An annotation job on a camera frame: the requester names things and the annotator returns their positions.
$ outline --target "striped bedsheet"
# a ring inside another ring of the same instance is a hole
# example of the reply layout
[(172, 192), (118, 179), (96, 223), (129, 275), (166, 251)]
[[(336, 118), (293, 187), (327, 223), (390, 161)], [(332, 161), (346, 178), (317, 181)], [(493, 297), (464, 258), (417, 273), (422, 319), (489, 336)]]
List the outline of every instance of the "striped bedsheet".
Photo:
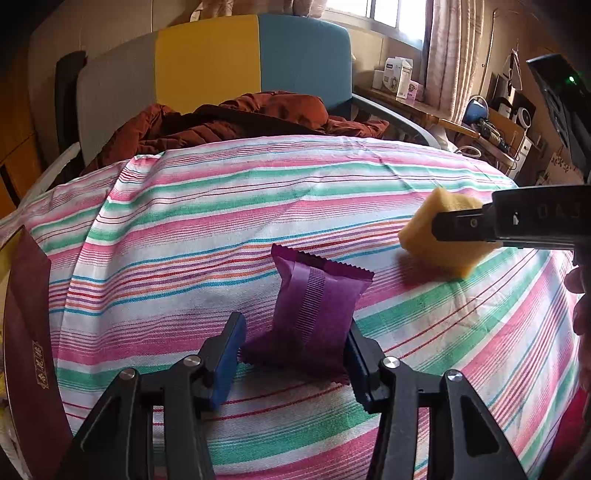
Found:
[[(170, 366), (233, 310), (249, 335), (269, 328), (276, 242), (375, 272), (361, 331), (420, 371), (461, 369), (536, 478), (576, 386), (571, 254), (499, 249), (442, 283), (397, 237), (437, 186), (483, 202), (515, 187), (484, 162), (416, 145), (258, 138), (114, 164), (12, 215), (0, 238), (24, 223), (51, 259), (51, 341), (74, 432), (121, 369)], [(206, 426), (218, 478), (357, 479), (378, 421), (348, 386), (240, 364)], [(416, 478), (423, 416), (420, 427)], [(161, 408), (154, 434), (161, 463)]]

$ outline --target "chair backrest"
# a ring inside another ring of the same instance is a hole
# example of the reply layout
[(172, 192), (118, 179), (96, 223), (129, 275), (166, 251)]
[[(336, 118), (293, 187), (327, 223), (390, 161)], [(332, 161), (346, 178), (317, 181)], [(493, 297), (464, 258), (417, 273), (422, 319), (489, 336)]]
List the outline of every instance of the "chair backrest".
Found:
[(90, 61), (77, 82), (80, 145), (88, 164), (141, 109), (181, 113), (243, 93), (316, 95), (335, 111), (351, 98), (349, 34), (288, 15), (220, 17), (165, 28)]

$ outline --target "dark red book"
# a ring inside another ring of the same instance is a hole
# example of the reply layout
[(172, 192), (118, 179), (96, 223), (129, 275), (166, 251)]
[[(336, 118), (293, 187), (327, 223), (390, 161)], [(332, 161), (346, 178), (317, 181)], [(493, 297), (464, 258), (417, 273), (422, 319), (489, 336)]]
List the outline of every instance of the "dark red book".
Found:
[(4, 368), (15, 431), (34, 480), (54, 478), (72, 441), (51, 354), (50, 268), (50, 260), (22, 228), (4, 307)]

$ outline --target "window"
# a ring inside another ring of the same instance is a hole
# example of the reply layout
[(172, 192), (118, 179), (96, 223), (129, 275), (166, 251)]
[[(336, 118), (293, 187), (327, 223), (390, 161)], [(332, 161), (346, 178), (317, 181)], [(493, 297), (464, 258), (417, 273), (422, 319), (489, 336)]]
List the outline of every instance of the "window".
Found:
[(425, 36), (426, 2), (427, 0), (328, 0), (326, 6), (389, 25), (413, 43), (422, 44)]

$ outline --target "yellow chair panel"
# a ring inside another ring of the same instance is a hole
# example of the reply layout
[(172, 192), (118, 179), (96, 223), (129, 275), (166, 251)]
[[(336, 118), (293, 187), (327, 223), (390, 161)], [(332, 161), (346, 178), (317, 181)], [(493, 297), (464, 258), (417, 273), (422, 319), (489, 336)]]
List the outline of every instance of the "yellow chair panel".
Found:
[(158, 103), (181, 113), (261, 90), (258, 17), (200, 20), (158, 32)]

